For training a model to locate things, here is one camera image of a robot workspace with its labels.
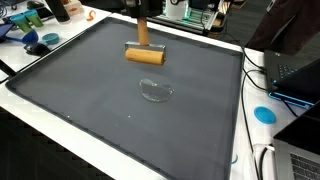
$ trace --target gray mat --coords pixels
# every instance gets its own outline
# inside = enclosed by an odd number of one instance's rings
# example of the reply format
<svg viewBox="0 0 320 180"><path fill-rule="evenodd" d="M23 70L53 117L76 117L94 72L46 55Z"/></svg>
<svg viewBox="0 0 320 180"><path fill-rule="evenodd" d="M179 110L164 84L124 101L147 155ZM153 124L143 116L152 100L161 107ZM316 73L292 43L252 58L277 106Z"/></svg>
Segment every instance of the gray mat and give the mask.
<svg viewBox="0 0 320 180"><path fill-rule="evenodd" d="M158 67L125 60L136 40L135 25L108 18L6 85L165 177L228 179L241 54L151 30L167 46ZM169 84L169 101L144 99L144 78Z"/></svg>

